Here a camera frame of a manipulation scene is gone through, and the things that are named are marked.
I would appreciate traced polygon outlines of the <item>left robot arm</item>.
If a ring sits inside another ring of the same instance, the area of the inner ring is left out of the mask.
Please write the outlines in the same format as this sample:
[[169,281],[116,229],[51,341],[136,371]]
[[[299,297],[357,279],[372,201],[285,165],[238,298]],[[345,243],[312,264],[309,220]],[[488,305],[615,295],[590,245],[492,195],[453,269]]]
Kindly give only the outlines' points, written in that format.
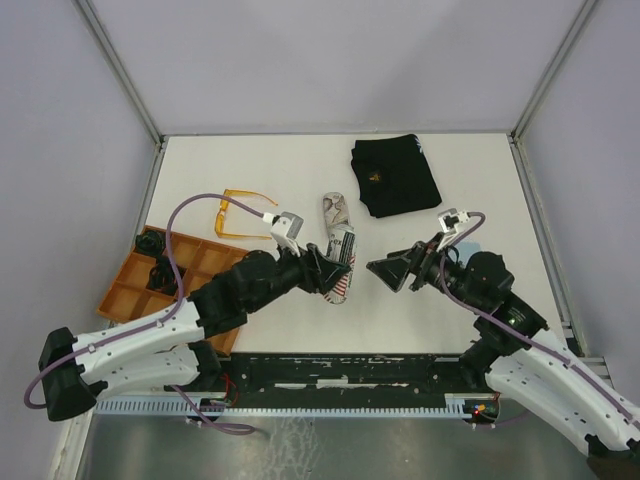
[[251,251],[187,298],[119,327],[50,332],[38,361],[48,419],[74,418],[138,387],[212,389],[221,366],[208,338],[246,324],[249,315],[295,288],[324,295],[351,270],[349,260],[333,260],[314,244],[298,254],[278,253]]

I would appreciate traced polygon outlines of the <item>map print glasses case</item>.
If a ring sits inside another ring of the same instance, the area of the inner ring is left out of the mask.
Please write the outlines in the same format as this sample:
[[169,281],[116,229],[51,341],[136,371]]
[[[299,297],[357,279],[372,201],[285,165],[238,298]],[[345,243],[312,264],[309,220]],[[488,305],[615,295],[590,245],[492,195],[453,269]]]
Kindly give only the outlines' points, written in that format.
[[343,194],[328,192],[322,197],[325,227],[328,232],[338,227],[350,226],[349,208]]

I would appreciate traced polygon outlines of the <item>flag print glasses case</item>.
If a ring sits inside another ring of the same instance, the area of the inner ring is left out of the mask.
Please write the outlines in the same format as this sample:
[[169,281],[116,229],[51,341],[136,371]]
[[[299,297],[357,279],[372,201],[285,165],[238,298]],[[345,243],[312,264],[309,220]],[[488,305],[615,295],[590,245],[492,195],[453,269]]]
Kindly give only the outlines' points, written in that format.
[[356,234],[354,228],[346,223],[331,225],[327,232],[329,238],[327,257],[345,263],[350,268],[349,272],[343,275],[336,285],[324,295],[329,303],[340,305],[346,301],[351,287],[357,250]]

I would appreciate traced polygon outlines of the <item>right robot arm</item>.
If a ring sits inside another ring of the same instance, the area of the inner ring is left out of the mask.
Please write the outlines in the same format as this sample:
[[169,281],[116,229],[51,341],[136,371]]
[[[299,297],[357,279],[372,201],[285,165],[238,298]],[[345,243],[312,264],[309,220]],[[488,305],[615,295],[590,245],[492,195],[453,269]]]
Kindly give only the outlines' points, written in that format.
[[514,276],[500,255],[479,251],[460,262],[437,251],[434,241],[418,242],[366,267],[394,292],[430,286],[475,315],[480,337],[458,368],[467,389],[489,386],[516,400],[589,458],[638,462],[638,407],[512,292]]

